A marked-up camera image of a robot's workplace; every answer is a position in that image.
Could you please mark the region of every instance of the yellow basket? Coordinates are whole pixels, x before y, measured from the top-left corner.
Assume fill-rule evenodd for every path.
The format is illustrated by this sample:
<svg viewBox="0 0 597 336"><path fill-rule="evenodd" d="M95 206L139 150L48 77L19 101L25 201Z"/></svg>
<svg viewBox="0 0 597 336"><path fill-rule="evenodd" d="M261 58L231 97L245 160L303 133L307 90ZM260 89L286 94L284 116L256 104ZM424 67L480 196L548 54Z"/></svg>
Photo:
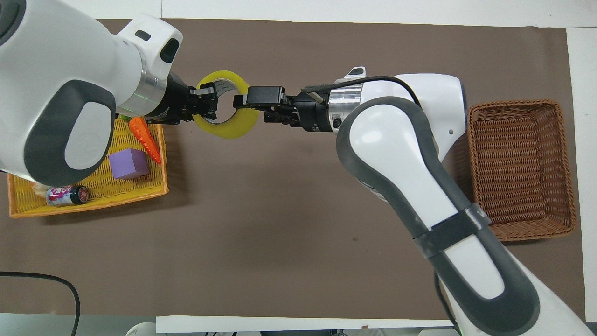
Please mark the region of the yellow basket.
<svg viewBox="0 0 597 336"><path fill-rule="evenodd" d="M8 174L8 208L10 217L34 217L58 215L60 213L81 212L105 207L146 200L168 193L166 178L166 143L160 125L149 125L149 131L159 146L162 164L155 163L148 157L149 174L135 179L123 180L112 177L110 164L105 158L100 167L77 185L84 185L89 190L89 201L81 205L53 207L45 199L36 196L31 183L25 179ZM134 148L144 151L143 146L128 128L127 122L117 119L114 122L112 144L108 154L123 149Z"/></svg>

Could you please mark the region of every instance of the tape roll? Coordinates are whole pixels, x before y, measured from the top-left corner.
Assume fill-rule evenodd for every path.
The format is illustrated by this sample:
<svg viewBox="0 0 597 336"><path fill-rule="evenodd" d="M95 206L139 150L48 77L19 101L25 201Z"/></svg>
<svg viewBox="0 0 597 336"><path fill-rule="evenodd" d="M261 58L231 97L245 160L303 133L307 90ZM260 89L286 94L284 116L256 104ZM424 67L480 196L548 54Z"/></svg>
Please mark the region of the tape roll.
<svg viewBox="0 0 597 336"><path fill-rule="evenodd" d="M197 87L202 84L213 82L216 85L216 94L218 97L231 90L238 91L239 94L246 94L249 84L239 75L232 71L216 71L203 78ZM217 135L225 139L236 139L247 134L259 117L259 111L250 108L237 109L232 117L223 123L211 123L200 115L194 115L193 119L197 125L204 131Z"/></svg>

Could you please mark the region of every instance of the soda can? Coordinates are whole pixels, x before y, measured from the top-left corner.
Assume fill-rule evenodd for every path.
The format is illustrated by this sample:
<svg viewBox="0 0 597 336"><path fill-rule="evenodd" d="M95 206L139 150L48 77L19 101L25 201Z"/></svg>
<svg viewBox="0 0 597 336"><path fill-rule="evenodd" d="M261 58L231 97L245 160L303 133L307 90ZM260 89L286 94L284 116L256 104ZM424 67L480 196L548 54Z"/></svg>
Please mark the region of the soda can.
<svg viewBox="0 0 597 336"><path fill-rule="evenodd" d="M51 206L79 205L87 202L89 192L82 185L50 188L45 195L45 202Z"/></svg>

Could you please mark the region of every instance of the purple cube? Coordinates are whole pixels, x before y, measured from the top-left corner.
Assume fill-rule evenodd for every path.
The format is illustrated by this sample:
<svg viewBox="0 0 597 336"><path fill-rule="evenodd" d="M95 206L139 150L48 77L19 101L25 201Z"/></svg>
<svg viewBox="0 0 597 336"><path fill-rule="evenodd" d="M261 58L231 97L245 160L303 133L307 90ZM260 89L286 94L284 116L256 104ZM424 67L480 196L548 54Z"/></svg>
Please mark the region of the purple cube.
<svg viewBox="0 0 597 336"><path fill-rule="evenodd" d="M134 179L149 174L145 152L132 148L108 155L115 179Z"/></svg>

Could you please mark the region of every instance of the orange carrot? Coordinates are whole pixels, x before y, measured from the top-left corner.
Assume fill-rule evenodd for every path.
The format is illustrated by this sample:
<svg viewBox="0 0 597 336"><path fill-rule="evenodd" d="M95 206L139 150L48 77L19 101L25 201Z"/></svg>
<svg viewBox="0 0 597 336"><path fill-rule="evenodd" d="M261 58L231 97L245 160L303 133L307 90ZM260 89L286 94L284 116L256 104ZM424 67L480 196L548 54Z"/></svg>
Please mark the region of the orange carrot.
<svg viewBox="0 0 597 336"><path fill-rule="evenodd" d="M151 134L149 133L149 128L145 122L145 118L134 117L130 119L128 126L135 138L137 138L137 140L139 140L139 142L143 145L149 156L158 164L162 164L162 158L159 156L159 148L156 146Z"/></svg>

